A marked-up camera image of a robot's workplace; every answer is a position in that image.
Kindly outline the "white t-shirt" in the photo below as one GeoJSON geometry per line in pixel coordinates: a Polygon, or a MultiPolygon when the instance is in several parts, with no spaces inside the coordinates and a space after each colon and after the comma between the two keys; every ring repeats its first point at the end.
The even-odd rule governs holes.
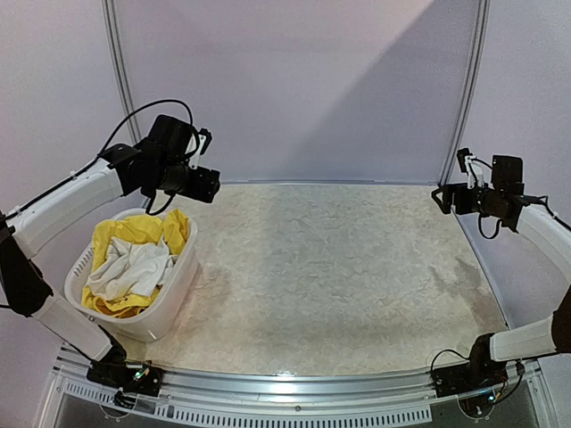
{"type": "Polygon", "coordinates": [[[105,262],[89,275],[86,288],[104,300],[130,294],[150,297],[164,285],[177,261],[178,255],[170,253],[162,238],[158,243],[135,244],[113,237],[105,262]]]}

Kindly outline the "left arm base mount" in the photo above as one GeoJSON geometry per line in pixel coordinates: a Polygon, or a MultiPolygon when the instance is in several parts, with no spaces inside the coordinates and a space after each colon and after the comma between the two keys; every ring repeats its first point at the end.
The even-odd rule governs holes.
{"type": "Polygon", "coordinates": [[[158,397],[165,371],[148,362],[127,362],[123,357],[103,358],[91,363],[87,379],[92,383],[126,393],[158,397]]]}

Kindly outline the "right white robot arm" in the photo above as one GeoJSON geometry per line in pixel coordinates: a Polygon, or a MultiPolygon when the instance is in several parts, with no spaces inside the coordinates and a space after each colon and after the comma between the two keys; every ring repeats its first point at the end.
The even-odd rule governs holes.
{"type": "MultiPolygon", "coordinates": [[[[548,204],[549,197],[525,194],[523,160],[494,155],[492,162],[478,159],[468,148],[457,151],[463,183],[446,184],[431,193],[440,211],[458,216],[476,214],[495,218],[492,240],[502,227],[533,244],[566,278],[570,278],[570,225],[548,204]]],[[[496,365],[510,360],[539,358],[570,352],[570,293],[553,313],[541,321],[501,333],[479,337],[461,381],[479,389],[494,377],[496,365]]]]}

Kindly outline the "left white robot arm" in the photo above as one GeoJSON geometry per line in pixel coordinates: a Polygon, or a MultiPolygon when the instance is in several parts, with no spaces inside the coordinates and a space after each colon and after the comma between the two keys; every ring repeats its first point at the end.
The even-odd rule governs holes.
{"type": "Polygon", "coordinates": [[[198,164],[210,143],[207,129],[160,115],[138,144],[103,149],[79,172],[1,217],[1,286],[8,309],[38,321],[98,362],[99,374],[114,387],[126,386],[133,377],[124,350],[50,287],[33,258],[86,214],[133,192],[149,200],[162,192],[212,202],[219,172],[198,164]]]}

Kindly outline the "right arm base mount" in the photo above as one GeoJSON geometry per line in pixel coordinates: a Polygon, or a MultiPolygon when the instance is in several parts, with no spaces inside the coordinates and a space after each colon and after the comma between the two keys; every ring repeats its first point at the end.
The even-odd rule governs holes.
{"type": "Polygon", "coordinates": [[[430,377],[438,398],[462,395],[469,392],[488,391],[498,387],[495,395],[508,391],[507,362],[466,361],[451,366],[430,367],[430,377]]]}

